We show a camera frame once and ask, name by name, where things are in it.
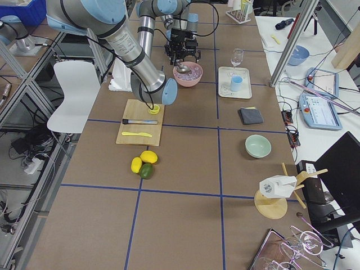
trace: metal spoon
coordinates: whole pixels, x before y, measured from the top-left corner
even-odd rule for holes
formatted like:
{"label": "metal spoon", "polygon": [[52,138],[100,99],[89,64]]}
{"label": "metal spoon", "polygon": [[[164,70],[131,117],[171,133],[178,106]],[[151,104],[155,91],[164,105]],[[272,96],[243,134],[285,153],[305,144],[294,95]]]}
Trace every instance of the metal spoon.
{"label": "metal spoon", "polygon": [[186,65],[184,65],[184,64],[182,64],[180,62],[177,62],[176,66],[175,66],[175,69],[176,69],[177,72],[179,72],[181,74],[186,74],[186,73],[191,74],[191,72],[192,72],[191,69],[188,66],[186,66]]}

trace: wooden cutting board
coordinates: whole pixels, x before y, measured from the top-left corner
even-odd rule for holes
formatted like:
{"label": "wooden cutting board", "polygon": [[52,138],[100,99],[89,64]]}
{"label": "wooden cutting board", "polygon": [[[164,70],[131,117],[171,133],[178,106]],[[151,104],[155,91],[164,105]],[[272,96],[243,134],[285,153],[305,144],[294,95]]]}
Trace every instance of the wooden cutting board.
{"label": "wooden cutting board", "polygon": [[[157,125],[124,125],[120,124],[118,137],[116,138],[116,144],[118,145],[160,145],[161,128],[163,126],[163,117],[165,106],[159,104],[160,111],[158,114],[149,114],[149,107],[145,103],[139,100],[128,100],[126,103],[123,119],[131,120],[157,120]],[[125,136],[122,132],[146,132],[152,135],[152,137],[143,136]]]}

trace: white tray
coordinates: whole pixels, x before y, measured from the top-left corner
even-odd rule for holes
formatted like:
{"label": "white tray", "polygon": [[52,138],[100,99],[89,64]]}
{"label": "white tray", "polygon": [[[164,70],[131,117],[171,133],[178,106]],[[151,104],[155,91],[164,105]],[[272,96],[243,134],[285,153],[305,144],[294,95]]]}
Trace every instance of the white tray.
{"label": "white tray", "polygon": [[[235,73],[236,75],[242,77],[240,91],[233,92],[230,90],[230,80],[231,80],[230,73]],[[244,99],[251,98],[253,94],[251,93],[249,70],[244,69],[243,67],[236,67],[235,70],[233,67],[228,67],[228,66],[219,67],[218,90],[219,90],[219,96],[221,97],[244,98]]]}

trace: green bowl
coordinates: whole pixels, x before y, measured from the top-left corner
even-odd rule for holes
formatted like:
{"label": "green bowl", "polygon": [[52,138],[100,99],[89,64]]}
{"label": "green bowl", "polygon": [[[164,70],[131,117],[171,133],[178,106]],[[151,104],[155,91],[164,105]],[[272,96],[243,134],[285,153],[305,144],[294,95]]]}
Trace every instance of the green bowl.
{"label": "green bowl", "polygon": [[251,135],[245,141],[246,152],[257,159],[270,154],[271,144],[268,139],[261,135]]}

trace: brown table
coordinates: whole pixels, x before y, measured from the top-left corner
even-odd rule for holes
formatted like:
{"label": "brown table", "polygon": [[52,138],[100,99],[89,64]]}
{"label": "brown table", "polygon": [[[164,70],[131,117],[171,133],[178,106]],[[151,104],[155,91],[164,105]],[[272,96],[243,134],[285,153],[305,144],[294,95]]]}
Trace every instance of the brown table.
{"label": "brown table", "polygon": [[[111,92],[103,83],[66,176],[27,269],[247,269],[267,229],[290,236],[290,225],[308,229],[289,201],[287,214],[270,220],[258,213],[259,181],[295,166],[270,79],[254,17],[237,25],[216,5],[215,35],[199,38],[204,76],[192,88],[179,87],[166,106],[159,147],[116,145],[116,135],[131,93]],[[199,33],[213,29],[212,8],[193,4]],[[138,21],[130,17],[136,31]],[[164,40],[154,38],[151,59],[172,77]],[[234,47],[245,49],[253,97],[217,95],[217,70],[230,66]],[[242,125],[237,109],[256,106],[264,123]],[[272,152],[255,159],[245,139],[261,134]],[[159,156],[151,179],[130,170],[133,157],[150,149]]]}

